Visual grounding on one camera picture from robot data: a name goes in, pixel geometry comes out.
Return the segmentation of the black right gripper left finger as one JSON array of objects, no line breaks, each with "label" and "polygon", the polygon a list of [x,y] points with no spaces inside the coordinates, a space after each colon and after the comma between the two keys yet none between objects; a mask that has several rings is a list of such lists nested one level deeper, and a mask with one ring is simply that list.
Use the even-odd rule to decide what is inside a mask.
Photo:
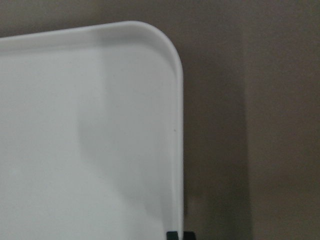
[{"label": "black right gripper left finger", "polygon": [[179,240],[179,235],[177,231],[168,231],[166,233],[166,240]]}]

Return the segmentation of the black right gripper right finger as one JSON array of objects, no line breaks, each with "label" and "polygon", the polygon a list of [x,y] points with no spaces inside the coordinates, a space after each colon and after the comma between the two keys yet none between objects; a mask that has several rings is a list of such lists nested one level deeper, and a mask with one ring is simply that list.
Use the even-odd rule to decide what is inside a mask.
[{"label": "black right gripper right finger", "polygon": [[193,231],[184,231],[183,240],[195,240],[195,233]]}]

